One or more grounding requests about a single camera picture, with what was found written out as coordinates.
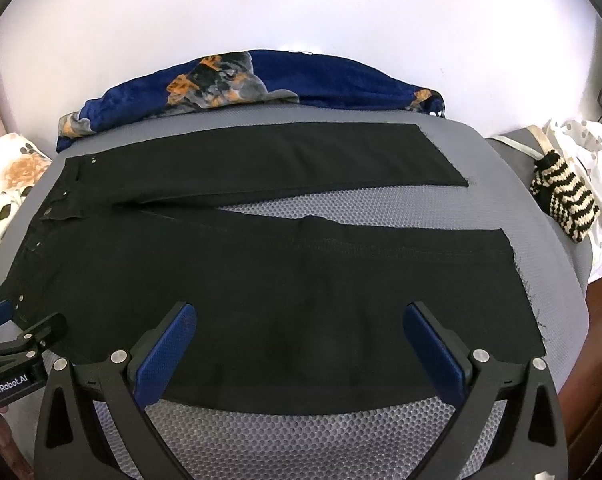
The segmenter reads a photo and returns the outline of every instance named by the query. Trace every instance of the white wall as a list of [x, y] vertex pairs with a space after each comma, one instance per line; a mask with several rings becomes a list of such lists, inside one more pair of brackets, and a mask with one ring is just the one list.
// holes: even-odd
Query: white wall
[[598, 117], [602, 27], [587, 0], [14, 0], [1, 111], [51, 153], [60, 115], [107, 88], [249, 48], [359, 60], [439, 90], [448, 118], [484, 136]]

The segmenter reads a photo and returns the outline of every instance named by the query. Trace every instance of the striped bag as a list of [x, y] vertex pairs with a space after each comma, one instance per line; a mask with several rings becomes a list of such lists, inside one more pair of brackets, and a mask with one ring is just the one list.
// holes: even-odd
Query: striped bag
[[588, 234], [600, 211], [594, 194], [556, 152], [538, 126], [528, 126], [543, 150], [543, 155], [529, 146], [507, 137], [494, 139], [534, 158], [534, 176], [530, 192], [543, 212], [554, 218], [561, 229], [575, 242]]

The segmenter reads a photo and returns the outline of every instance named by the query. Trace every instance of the gray cushion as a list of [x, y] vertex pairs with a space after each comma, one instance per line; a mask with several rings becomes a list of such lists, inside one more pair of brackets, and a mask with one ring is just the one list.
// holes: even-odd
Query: gray cushion
[[[402, 186], [299, 196], [233, 210], [298, 218], [313, 214], [351, 224], [424, 228], [502, 228], [545, 340], [558, 389], [565, 382], [588, 330], [588, 311], [573, 263], [545, 215], [510, 167], [464, 124], [406, 111], [362, 112], [299, 105], [259, 105], [143, 121], [83, 139], [61, 153], [31, 191], [0, 245], [0, 284], [34, 211], [68, 156], [96, 153], [155, 137], [245, 124], [297, 121], [415, 123], [468, 180], [468, 188]], [[0, 340], [15, 327], [0, 329]], [[54, 359], [46, 352], [48, 365]], [[31, 452], [36, 396], [13, 406], [18, 439]], [[494, 436], [497, 403], [464, 475], [481, 464]], [[97, 407], [114, 454], [135, 475], [103, 405]], [[223, 413], [160, 401], [148, 414], [185, 467], [197, 478], [405, 478], [452, 414], [437, 398], [375, 412], [338, 416], [257, 416]]]

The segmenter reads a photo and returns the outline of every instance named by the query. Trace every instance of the rivet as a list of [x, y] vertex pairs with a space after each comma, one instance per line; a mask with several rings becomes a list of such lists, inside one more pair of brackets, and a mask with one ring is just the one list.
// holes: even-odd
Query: rivet
[[56, 361], [54, 361], [54, 370], [56, 370], [57, 372], [60, 372], [61, 370], [63, 370], [65, 367], [67, 366], [67, 359], [61, 357], [60, 359], [57, 359]]
[[547, 367], [545, 361], [543, 361], [543, 359], [541, 359], [540, 357], [535, 357], [534, 359], [532, 359], [532, 364], [537, 370], [545, 370], [545, 368]]
[[490, 354], [488, 354], [482, 348], [477, 348], [472, 355], [479, 363], [486, 363], [490, 359]]
[[119, 364], [127, 359], [127, 352], [125, 350], [117, 350], [110, 356], [110, 360], [113, 363]]

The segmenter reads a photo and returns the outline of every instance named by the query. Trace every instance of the floral blanket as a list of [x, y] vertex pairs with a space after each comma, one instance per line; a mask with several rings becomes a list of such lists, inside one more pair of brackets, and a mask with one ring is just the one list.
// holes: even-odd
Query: floral blanket
[[0, 241], [50, 159], [18, 134], [0, 137]]
[[59, 120], [56, 151], [78, 137], [145, 118], [221, 106], [288, 102], [345, 110], [395, 110], [444, 117], [441, 94], [351, 59], [279, 50], [216, 54], [111, 88]]

